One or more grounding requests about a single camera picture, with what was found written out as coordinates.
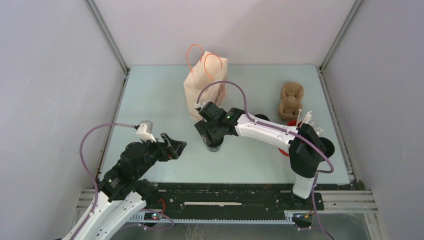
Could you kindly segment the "black coffee cup lid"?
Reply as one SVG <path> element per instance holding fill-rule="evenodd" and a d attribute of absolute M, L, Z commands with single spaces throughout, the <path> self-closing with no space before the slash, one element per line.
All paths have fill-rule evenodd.
<path fill-rule="evenodd" d="M 224 139 L 220 138 L 218 140 L 211 141 L 210 143 L 207 143 L 206 146 L 208 148 L 217 148 L 217 147 L 220 147 L 222 145 L 223 141 L 224 141 Z"/>

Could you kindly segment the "brown pulp cup carrier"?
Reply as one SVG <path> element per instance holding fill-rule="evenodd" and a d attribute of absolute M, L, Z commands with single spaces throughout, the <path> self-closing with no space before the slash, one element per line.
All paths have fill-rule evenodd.
<path fill-rule="evenodd" d="M 285 82 L 280 91 L 280 104 L 277 114 L 282 120 L 292 121 L 300 116 L 303 109 L 301 100 L 304 97 L 304 87 L 296 82 Z"/>

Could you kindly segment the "dark takeout coffee cup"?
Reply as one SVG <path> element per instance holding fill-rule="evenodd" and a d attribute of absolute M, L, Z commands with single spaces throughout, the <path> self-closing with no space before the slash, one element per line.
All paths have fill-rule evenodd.
<path fill-rule="evenodd" d="M 221 145 L 220 144 L 210 145 L 210 146 L 207 146 L 207 149 L 212 153 L 216 153 L 221 149 Z"/>

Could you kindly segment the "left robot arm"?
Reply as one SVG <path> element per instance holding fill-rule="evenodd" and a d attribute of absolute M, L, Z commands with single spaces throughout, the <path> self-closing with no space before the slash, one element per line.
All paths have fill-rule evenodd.
<path fill-rule="evenodd" d="M 144 208 L 158 202 L 158 189 L 142 176 L 157 162 L 177 160 L 185 141 L 160 135 L 163 141 L 142 140 L 128 144 L 103 179 L 97 181 L 95 196 L 66 240 L 109 240 L 124 224 Z"/>

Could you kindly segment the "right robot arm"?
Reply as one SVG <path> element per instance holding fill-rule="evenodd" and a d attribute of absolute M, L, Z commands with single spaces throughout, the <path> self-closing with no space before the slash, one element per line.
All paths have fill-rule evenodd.
<path fill-rule="evenodd" d="M 331 140 L 319 136 L 304 122 L 300 126 L 281 125 L 239 108 L 225 111 L 209 100 L 196 103 L 194 108 L 202 118 L 194 126 L 208 148 L 220 146 L 225 136 L 236 136 L 270 144 L 288 154 L 290 168 L 295 173 L 291 204 L 297 209 L 310 204 L 318 166 L 335 152 Z"/>

